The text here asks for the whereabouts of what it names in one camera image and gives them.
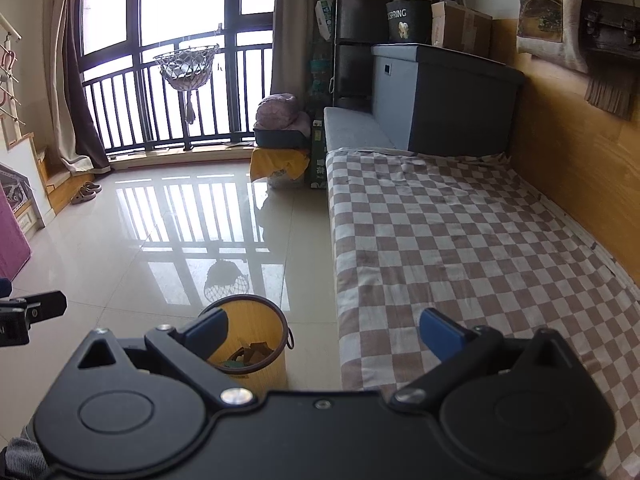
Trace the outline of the brown left curtain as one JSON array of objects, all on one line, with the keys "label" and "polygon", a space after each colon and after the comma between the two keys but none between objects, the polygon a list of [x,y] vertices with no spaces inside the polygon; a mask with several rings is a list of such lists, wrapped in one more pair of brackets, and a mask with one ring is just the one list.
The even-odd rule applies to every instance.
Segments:
[{"label": "brown left curtain", "polygon": [[79,0],[43,0],[44,81],[58,159],[72,174],[111,170],[89,112],[79,68],[74,11]]}]

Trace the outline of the green cardboard box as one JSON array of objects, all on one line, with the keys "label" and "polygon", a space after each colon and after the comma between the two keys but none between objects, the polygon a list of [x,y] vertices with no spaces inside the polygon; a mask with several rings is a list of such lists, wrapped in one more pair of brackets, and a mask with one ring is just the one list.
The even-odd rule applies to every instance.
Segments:
[{"label": "green cardboard box", "polygon": [[311,125],[308,182],[316,190],[326,188],[326,136],[321,119]]}]

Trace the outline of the grey storage box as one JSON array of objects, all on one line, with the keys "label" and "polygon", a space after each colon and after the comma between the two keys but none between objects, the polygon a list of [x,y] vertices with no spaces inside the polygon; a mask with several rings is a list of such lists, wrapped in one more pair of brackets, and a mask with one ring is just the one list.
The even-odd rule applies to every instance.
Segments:
[{"label": "grey storage box", "polygon": [[398,150],[437,156],[510,151],[519,70],[426,44],[378,44],[372,115]]}]

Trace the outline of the brown white checkered cloth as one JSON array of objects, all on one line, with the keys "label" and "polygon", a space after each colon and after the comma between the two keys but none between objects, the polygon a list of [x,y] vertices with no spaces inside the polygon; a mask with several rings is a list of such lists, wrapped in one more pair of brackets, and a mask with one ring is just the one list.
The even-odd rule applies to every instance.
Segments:
[{"label": "brown white checkered cloth", "polygon": [[639,291],[495,159],[340,148],[326,158],[338,341],[348,390],[392,393],[433,368],[422,311],[573,347],[614,411],[604,462],[639,474]]}]

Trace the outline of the trash pile in bin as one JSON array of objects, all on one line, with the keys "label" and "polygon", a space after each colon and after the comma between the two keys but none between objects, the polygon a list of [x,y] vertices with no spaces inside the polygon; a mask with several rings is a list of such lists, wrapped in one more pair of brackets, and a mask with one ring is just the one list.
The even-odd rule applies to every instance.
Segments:
[{"label": "trash pile in bin", "polygon": [[259,365],[262,361],[268,359],[272,352],[273,350],[265,341],[253,342],[233,352],[221,365],[227,368],[247,368]]}]

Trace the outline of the wooden step shelf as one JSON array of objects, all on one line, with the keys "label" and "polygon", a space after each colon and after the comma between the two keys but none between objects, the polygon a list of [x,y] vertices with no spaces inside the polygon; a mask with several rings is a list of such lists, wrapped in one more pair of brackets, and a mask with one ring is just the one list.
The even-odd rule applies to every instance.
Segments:
[{"label": "wooden step shelf", "polygon": [[40,182],[46,192],[47,200],[54,214],[59,214],[68,206],[80,189],[87,183],[94,181],[94,174],[84,172],[73,174],[58,160],[53,151],[46,146],[37,148],[35,135],[25,133],[22,140],[29,140],[34,155]]}]

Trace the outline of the purple furniture panel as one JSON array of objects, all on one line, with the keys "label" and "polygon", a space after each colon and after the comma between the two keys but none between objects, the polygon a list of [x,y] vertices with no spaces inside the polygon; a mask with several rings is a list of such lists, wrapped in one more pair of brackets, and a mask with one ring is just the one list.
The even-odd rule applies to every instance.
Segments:
[{"label": "purple furniture panel", "polygon": [[2,278],[14,280],[28,263],[32,251],[0,188],[0,269]]}]

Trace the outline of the wall hanging tapestry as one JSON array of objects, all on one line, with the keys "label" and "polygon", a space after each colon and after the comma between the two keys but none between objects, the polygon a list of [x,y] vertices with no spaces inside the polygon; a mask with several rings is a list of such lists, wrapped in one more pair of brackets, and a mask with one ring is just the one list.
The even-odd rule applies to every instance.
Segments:
[{"label": "wall hanging tapestry", "polygon": [[520,0],[516,47],[587,75],[590,105],[631,118],[639,88],[639,0]]}]

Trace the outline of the black balcony railing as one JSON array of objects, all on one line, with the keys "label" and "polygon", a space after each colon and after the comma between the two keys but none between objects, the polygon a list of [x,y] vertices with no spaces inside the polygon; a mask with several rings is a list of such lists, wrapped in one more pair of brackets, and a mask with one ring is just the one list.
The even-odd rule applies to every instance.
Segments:
[{"label": "black balcony railing", "polygon": [[[190,93],[171,88],[155,62],[183,45],[174,40],[145,46],[137,61],[126,55],[111,62],[114,70],[99,66],[82,82],[107,155],[254,141],[257,105],[270,89],[272,44],[241,44],[229,55],[221,49],[208,79]],[[232,78],[227,58],[236,68]]]}]

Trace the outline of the hanging net basket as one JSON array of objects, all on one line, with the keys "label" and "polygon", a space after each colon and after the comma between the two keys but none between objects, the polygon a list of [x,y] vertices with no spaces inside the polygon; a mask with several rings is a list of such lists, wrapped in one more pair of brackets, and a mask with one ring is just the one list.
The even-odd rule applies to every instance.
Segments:
[{"label": "hanging net basket", "polygon": [[209,80],[213,70],[213,62],[219,52],[218,44],[204,47],[188,47],[172,52],[162,53],[154,58],[160,66],[160,74],[171,88],[186,95],[186,122],[195,122],[192,104],[192,93]]}]

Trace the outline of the yellow cloth covered stool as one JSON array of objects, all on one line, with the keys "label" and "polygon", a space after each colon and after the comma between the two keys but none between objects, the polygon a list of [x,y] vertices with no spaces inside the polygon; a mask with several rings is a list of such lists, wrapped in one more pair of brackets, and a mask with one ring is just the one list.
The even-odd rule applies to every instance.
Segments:
[{"label": "yellow cloth covered stool", "polygon": [[265,180],[270,188],[300,188],[309,163],[305,150],[254,148],[250,156],[250,180]]}]

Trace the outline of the yellow bamboo trash bin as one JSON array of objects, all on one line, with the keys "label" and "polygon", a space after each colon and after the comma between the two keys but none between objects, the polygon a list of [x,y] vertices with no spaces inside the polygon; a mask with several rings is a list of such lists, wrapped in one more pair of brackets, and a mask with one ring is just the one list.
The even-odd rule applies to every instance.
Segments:
[{"label": "yellow bamboo trash bin", "polygon": [[[217,370],[224,372],[259,399],[269,391],[286,390],[288,374],[285,350],[294,348],[294,336],[285,315],[272,301],[256,295],[234,295],[210,304],[201,315],[221,308],[228,315],[226,341],[208,358]],[[259,365],[247,368],[227,368],[221,365],[233,352],[253,342],[263,342],[273,350]]]}]

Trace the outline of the pair of brown shoes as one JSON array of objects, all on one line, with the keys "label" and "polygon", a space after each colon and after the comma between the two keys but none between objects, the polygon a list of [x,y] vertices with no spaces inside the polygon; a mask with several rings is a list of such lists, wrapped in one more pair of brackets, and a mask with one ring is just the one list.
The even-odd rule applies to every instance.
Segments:
[{"label": "pair of brown shoes", "polygon": [[73,196],[70,203],[72,205],[79,205],[94,200],[102,192],[102,186],[94,182],[86,182],[81,185],[80,189]]}]

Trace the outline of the brown cardboard box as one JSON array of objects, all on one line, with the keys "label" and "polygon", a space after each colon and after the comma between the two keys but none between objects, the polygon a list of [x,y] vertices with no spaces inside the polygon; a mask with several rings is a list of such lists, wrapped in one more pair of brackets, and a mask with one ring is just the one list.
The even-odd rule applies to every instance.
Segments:
[{"label": "brown cardboard box", "polygon": [[453,1],[432,4],[432,45],[488,58],[494,19]]}]

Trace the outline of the black drawer tower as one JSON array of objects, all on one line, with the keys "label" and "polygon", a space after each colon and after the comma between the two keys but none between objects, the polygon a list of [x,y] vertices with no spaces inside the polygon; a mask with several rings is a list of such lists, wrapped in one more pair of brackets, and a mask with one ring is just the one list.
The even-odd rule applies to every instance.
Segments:
[{"label": "black drawer tower", "polygon": [[336,107],[368,112],[372,104],[372,48],[388,41],[386,4],[392,0],[334,0],[333,68]]}]

